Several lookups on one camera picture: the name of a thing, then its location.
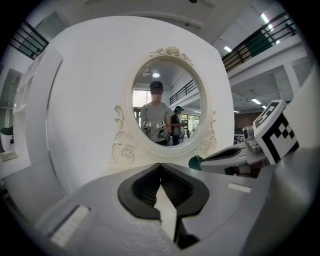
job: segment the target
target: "fluorescent light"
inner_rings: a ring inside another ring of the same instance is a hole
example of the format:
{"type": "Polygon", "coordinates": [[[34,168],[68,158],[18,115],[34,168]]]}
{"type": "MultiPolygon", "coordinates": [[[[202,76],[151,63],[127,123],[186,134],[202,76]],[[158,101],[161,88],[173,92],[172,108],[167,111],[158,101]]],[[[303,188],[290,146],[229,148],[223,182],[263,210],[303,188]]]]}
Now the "fluorescent light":
{"type": "MultiPolygon", "coordinates": [[[[262,17],[262,19],[264,20],[265,23],[269,23],[269,20],[268,20],[267,16],[264,13],[261,14],[261,17],[262,17]]],[[[274,30],[271,24],[268,26],[268,28],[271,29],[270,31],[274,30]]]]}
{"type": "Polygon", "coordinates": [[[255,104],[261,105],[261,102],[257,100],[256,98],[251,99],[255,104]]]}
{"type": "Polygon", "coordinates": [[[232,52],[232,50],[228,46],[224,47],[224,49],[227,50],[229,53],[232,52]]]}

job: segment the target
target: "man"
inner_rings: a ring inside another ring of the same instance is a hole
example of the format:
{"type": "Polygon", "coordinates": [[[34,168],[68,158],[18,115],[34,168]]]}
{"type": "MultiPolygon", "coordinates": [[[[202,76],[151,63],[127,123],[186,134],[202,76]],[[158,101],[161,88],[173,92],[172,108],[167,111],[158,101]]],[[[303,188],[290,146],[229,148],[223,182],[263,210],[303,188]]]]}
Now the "man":
{"type": "Polygon", "coordinates": [[[172,136],[172,146],[176,146],[179,144],[180,138],[180,127],[186,126],[184,123],[180,123],[178,115],[181,114],[182,107],[176,106],[174,109],[174,115],[171,117],[171,136],[172,136]]]}
{"type": "Polygon", "coordinates": [[[151,122],[151,133],[149,134],[150,140],[159,145],[167,146],[168,137],[159,137],[159,131],[157,130],[157,123],[159,122],[165,123],[168,132],[171,130],[171,116],[173,113],[166,104],[161,102],[163,93],[164,87],[160,81],[153,81],[150,83],[152,101],[142,106],[140,118],[142,124],[145,121],[151,122]]]}

